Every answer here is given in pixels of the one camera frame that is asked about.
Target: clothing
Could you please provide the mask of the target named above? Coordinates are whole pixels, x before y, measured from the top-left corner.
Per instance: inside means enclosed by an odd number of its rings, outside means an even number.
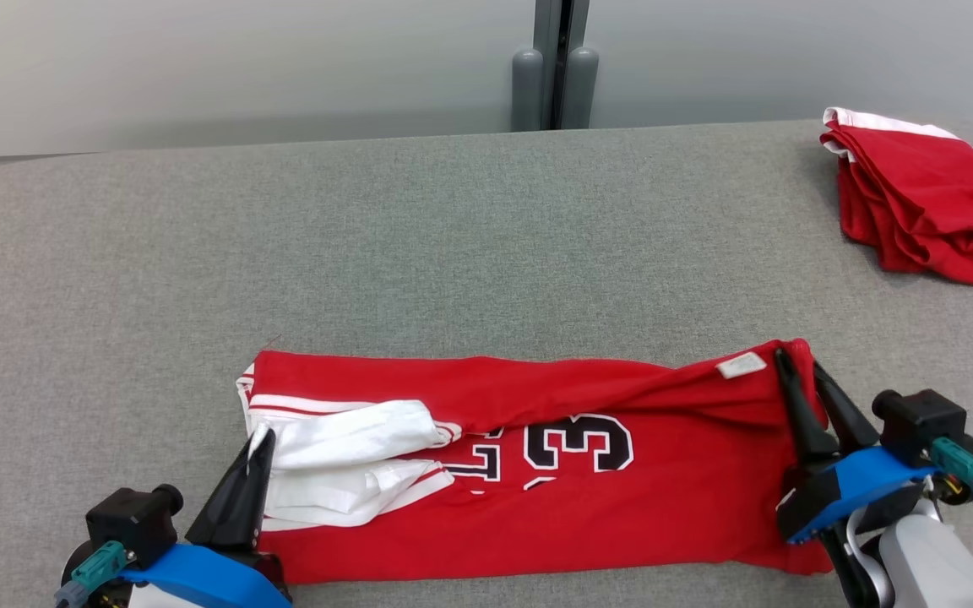
[[[828,108],[843,232],[882,269],[973,284],[973,149],[932,124]]]
[[[277,434],[259,549],[291,584],[672,562],[828,571],[823,547],[776,528],[794,463],[779,347],[816,404],[802,339],[676,370],[262,351],[239,381],[248,430]]]

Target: basketball jersey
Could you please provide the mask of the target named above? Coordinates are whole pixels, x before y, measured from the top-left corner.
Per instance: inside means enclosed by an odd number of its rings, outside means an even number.
[[[259,550],[290,584],[753,563],[830,570],[775,524],[794,463],[772,355],[679,369],[263,350],[247,430],[277,435]],[[814,411],[824,419],[819,408]]]

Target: white stripe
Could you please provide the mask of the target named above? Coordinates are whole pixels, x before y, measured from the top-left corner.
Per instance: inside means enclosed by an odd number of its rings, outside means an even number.
[[[427,471],[441,469],[441,464],[436,463]],[[387,504],[382,511],[378,512],[378,515],[383,513],[390,513],[398,508],[408,507],[416,501],[425,499],[429,497],[430,494],[440,492],[445,488],[453,485],[455,478],[449,474],[447,470],[443,470],[441,473],[437,473],[428,480],[418,481],[412,487],[403,491],[400,496],[396,497],[390,504]],[[307,528],[317,528],[320,524],[306,524],[304,522],[293,522],[289,519],[280,519],[278,517],[266,517],[262,520],[262,531],[265,532],[282,532],[287,530],[305,530]]]
[[[263,532],[283,532],[285,530],[305,530],[320,527],[319,524],[304,524],[303,522],[292,522],[290,519],[278,519],[277,517],[262,519]]]
[[[259,394],[250,398],[251,407],[255,405],[274,405],[279,408],[291,408],[305,412],[336,413],[371,407],[368,401],[320,401],[304,397],[289,397],[287,395]]]
[[[849,111],[845,108],[831,107],[826,109],[824,123],[837,121],[843,127],[871,128],[873,131],[899,131],[900,133],[914,133],[916,135],[931,135],[934,138],[959,139],[956,135],[935,127],[933,124],[915,124],[906,120],[896,120],[864,111]]]
[[[242,418],[247,420],[247,435],[250,436],[250,432],[253,431],[250,424],[250,398],[247,397],[247,390],[253,388],[254,381],[249,384],[244,382],[247,380],[244,377],[240,377],[239,381],[235,383],[236,389],[239,392],[239,400],[242,401]]]
[[[323,413],[302,413],[302,412],[290,412],[287,410],[266,410],[262,408],[257,408],[256,410],[250,410],[247,412],[247,418],[252,422],[250,423],[250,431],[254,430],[254,423],[261,420],[272,420],[275,422],[284,420],[317,420],[326,416]]]
[[[298,410],[252,408],[254,423],[267,420],[277,434],[274,470],[320,470],[397,458],[445,445],[422,401],[385,401],[373,407],[327,415],[300,415]]]
[[[436,463],[432,467],[432,470],[441,469],[441,463]],[[408,507],[409,504],[425,499],[425,497],[430,496],[430,494],[440,492],[445,488],[453,485],[453,481],[456,478],[448,472],[448,470],[441,469],[441,473],[437,473],[435,476],[428,478],[428,480],[418,481],[417,484],[413,485],[405,492],[401,493],[400,496],[396,497],[395,500],[386,505],[381,513],[389,513],[390,511],[395,511],[395,509]]]
[[[456,424],[455,422],[438,422],[438,421],[435,421],[435,423],[433,423],[433,424],[435,424],[436,426],[440,426],[441,428],[444,428],[444,430],[447,430],[449,432],[452,432],[452,434],[453,434],[453,439],[452,439],[453,442],[455,442],[455,440],[457,440],[457,439],[460,439],[460,434],[462,434],[462,432],[464,431],[464,428],[460,427],[460,424]]]
[[[828,139],[828,141],[825,142],[824,146],[827,151],[830,151],[830,153],[833,153],[835,155],[840,155],[840,157],[843,157],[843,155],[845,155],[846,160],[848,160],[848,162],[857,162],[857,158],[854,158],[853,151],[845,149],[845,147],[843,147],[841,143],[834,141],[834,139]]]

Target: white trim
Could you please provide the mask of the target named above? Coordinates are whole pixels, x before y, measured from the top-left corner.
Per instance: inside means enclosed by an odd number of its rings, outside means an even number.
[[[409,504],[425,499],[432,494],[440,492],[445,488],[453,485],[456,481],[455,477],[450,475],[447,470],[441,467],[440,463],[433,463],[429,469],[426,470],[424,475],[429,475],[435,470],[441,470],[440,473],[433,474],[432,476],[426,478],[422,481],[417,481],[415,484],[410,486],[410,488],[400,493],[390,504],[385,505],[378,512],[378,515],[385,513],[390,513],[398,508],[408,507]],[[287,530],[305,530],[307,528],[319,528],[321,524],[308,524],[305,522],[293,522],[290,519],[281,519],[279,517],[268,517],[266,516],[262,519],[262,531],[265,532],[282,532]]]
[[[247,435],[250,435],[253,428],[250,424],[250,395],[247,395],[247,392],[254,388],[253,378],[240,377],[235,383],[235,388],[238,390],[239,400],[242,401],[242,418],[247,421]]]
[[[395,509],[408,507],[409,504],[425,499],[425,497],[430,496],[430,494],[440,492],[445,488],[453,485],[456,478],[448,473],[447,470],[441,467],[440,463],[435,463],[435,466],[430,467],[427,473],[432,472],[432,470],[441,470],[440,473],[436,473],[425,480],[417,481],[411,488],[406,489],[400,493],[400,496],[396,497],[395,500],[387,504],[378,515],[383,513],[389,513],[390,511],[395,511]]]
[[[371,407],[368,401],[320,401],[304,397],[289,397],[287,395],[259,394],[250,398],[250,405],[273,405],[278,408],[290,408],[306,413],[336,413]]]
[[[275,421],[317,420],[319,418],[322,418],[322,416],[327,416],[324,413],[304,413],[304,412],[295,412],[290,410],[266,409],[264,407],[251,409],[250,411],[248,411],[247,414],[250,415],[251,420],[256,419],[256,420],[275,420]]]
[[[449,443],[455,442],[455,440],[460,439],[460,435],[462,435],[464,432],[464,428],[460,426],[460,424],[456,424],[455,422],[435,421],[433,425],[439,428],[444,428],[445,431],[449,432],[449,435],[453,436],[452,439],[449,439],[448,442],[445,442],[443,445],[448,445]]]
[[[828,139],[828,141],[824,143],[824,146],[827,151],[830,151],[830,153],[838,155],[838,157],[841,158],[846,157],[848,162],[858,161],[858,159],[854,157],[853,151],[845,149],[845,147],[843,147],[841,143],[835,141],[835,139]]]
[[[932,135],[934,138],[959,139],[956,135],[935,127],[933,124],[915,124],[906,120],[897,120],[864,111],[849,111],[845,108],[830,107],[824,114],[824,123],[835,120],[841,127],[870,128],[873,131],[899,131],[900,133],[914,133],[916,135]]]
[[[285,532],[287,530],[305,530],[307,528],[320,528],[321,524],[306,524],[303,522],[292,522],[290,519],[280,519],[279,517],[268,517],[262,519],[263,532]]]
[[[551,476],[536,477],[535,480],[531,480],[529,482],[526,482],[526,484],[525,484],[525,492],[527,492],[528,490],[534,488],[535,486],[538,486],[540,484],[543,484],[543,482],[546,482],[546,481],[554,481],[556,479],[557,479],[557,477],[551,477]]]

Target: gray fabric surface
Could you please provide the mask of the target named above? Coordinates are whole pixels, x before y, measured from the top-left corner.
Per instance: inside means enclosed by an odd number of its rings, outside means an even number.
[[[945,127],[973,143],[972,124]],[[973,430],[973,287],[845,242],[818,121],[139,151],[0,168],[0,605],[50,605],[84,513],[171,482],[185,530],[271,339],[345,355],[681,365],[803,336],[861,404]],[[973,507],[947,509],[973,550]],[[671,542],[649,539],[649,542]],[[843,605],[727,563],[332,584],[298,603]]]

